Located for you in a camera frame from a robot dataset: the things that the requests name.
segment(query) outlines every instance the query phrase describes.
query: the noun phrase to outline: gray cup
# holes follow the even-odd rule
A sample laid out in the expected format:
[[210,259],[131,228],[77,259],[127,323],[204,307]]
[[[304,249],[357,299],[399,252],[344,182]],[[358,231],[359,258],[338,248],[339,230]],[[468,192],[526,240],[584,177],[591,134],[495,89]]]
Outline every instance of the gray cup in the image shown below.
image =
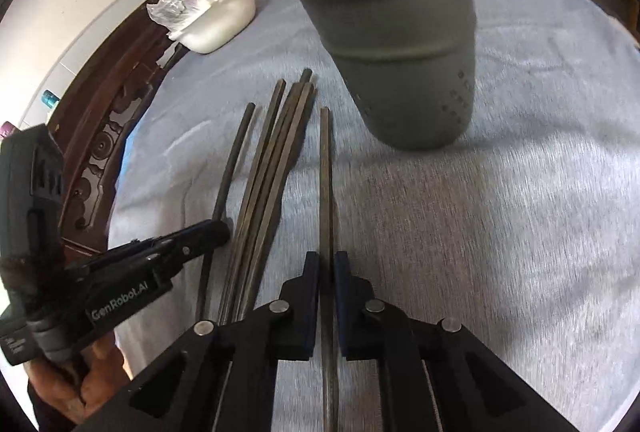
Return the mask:
[[404,150],[452,143],[475,87],[473,0],[300,0],[365,125]]

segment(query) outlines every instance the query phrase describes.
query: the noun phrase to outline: screw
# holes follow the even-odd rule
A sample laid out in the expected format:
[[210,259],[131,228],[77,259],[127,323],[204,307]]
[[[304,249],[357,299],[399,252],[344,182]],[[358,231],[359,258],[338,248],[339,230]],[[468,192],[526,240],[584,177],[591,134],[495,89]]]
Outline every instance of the screw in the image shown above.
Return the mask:
[[447,333],[457,333],[462,329],[462,324],[452,317],[443,319],[442,322],[440,322],[440,325]]
[[210,322],[209,320],[201,320],[194,325],[193,332],[198,336],[204,336],[212,332],[215,327],[216,325],[213,322]]
[[289,302],[286,300],[274,300],[269,304],[269,311],[272,313],[286,313],[289,311]]
[[382,313],[382,311],[385,310],[385,303],[377,298],[372,298],[371,300],[367,300],[367,303],[364,304],[364,309],[369,313]]

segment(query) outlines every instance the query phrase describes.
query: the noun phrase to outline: gray tablecloth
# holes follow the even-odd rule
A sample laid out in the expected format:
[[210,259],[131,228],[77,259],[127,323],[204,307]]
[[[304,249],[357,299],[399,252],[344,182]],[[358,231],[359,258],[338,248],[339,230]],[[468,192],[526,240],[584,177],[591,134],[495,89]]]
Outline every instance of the gray tablecloth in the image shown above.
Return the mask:
[[[235,218],[274,83],[311,67],[318,98],[258,304],[318,247],[327,105],[337,249],[354,273],[413,318],[459,318],[581,431],[609,431],[640,386],[640,55],[588,0],[475,1],[471,126],[449,148],[405,154],[366,131],[299,3],[257,0],[238,37],[188,54],[165,78],[129,142],[110,245],[210,217],[242,112],[255,102],[228,200]],[[216,254],[212,318],[226,260]],[[199,267],[118,328],[134,372],[193,324]],[[274,431],[321,429],[319,365],[317,354],[280,365]],[[380,430],[374,365],[340,361],[339,377],[340,429]]]

